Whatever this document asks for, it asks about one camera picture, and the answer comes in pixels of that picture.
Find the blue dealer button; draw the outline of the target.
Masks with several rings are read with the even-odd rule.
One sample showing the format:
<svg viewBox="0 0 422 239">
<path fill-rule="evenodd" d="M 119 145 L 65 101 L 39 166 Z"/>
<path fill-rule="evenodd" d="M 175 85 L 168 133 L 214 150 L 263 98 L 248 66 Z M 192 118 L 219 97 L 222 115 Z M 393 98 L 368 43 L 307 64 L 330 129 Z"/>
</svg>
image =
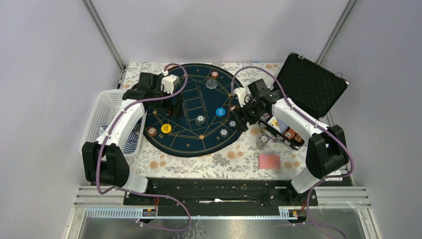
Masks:
<svg viewBox="0 0 422 239">
<path fill-rule="evenodd" d="M 224 108 L 222 108 L 222 107 L 217 108 L 217 109 L 215 110 L 215 114 L 216 114 L 218 117 L 224 117 L 224 116 L 226 115 L 226 110 L 225 110 Z"/>
</svg>

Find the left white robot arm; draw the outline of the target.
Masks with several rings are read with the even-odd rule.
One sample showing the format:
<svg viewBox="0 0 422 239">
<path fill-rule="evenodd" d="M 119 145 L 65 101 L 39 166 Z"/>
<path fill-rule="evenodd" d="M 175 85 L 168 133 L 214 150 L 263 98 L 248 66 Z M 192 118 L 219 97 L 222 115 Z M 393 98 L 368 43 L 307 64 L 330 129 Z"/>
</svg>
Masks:
<svg viewBox="0 0 422 239">
<path fill-rule="evenodd" d="M 144 205 L 154 200 L 147 178 L 130 171 L 123 150 L 149 107 L 165 108 L 174 97 L 181 97 L 182 90 L 177 87 L 180 80 L 168 71 L 162 75 L 140 73 L 138 83 L 124 91 L 118 111 L 103 133 L 82 145 L 85 177 L 89 182 L 135 192 L 135 198 Z"/>
</svg>

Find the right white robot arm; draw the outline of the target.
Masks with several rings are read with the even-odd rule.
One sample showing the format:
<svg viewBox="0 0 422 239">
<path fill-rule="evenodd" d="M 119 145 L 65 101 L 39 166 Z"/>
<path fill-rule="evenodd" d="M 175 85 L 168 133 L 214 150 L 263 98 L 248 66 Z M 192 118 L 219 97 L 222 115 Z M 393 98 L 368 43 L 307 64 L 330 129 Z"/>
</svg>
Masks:
<svg viewBox="0 0 422 239">
<path fill-rule="evenodd" d="M 255 124 L 261 116 L 269 113 L 304 140 L 306 166 L 291 180 L 291 188 L 285 192 L 288 203 L 298 205 L 305 199 L 306 191 L 351 160 L 343 129 L 313 118 L 295 105 L 283 89 L 271 91 L 262 79 L 249 84 L 247 89 L 231 89 L 232 96 L 238 100 L 233 114 L 239 130 L 246 131 L 248 125 Z"/>
</svg>

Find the yellow dealer button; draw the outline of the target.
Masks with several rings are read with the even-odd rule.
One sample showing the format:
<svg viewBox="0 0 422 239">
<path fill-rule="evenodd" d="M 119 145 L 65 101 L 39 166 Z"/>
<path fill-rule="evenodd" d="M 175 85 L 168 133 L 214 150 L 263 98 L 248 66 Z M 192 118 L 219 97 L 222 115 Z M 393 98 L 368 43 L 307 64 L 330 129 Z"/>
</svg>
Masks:
<svg viewBox="0 0 422 239">
<path fill-rule="evenodd" d="M 161 132 L 164 134 L 169 134 L 172 131 L 172 126 L 169 123 L 165 123 L 161 126 Z"/>
</svg>

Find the green fifty chip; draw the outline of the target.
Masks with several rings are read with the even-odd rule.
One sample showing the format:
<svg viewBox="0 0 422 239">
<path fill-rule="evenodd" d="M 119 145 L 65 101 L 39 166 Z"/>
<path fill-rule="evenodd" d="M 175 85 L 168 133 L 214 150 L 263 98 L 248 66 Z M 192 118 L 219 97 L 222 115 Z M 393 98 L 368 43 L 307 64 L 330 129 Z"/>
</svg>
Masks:
<svg viewBox="0 0 422 239">
<path fill-rule="evenodd" d="M 236 122 L 234 120 L 229 121 L 229 126 L 231 128 L 236 128 Z"/>
<path fill-rule="evenodd" d="M 226 128 L 222 128 L 220 131 L 220 136 L 221 137 L 227 137 L 228 136 L 228 130 Z"/>
<path fill-rule="evenodd" d="M 205 123 L 205 116 L 204 115 L 198 115 L 195 119 L 196 125 L 202 125 Z"/>
</svg>

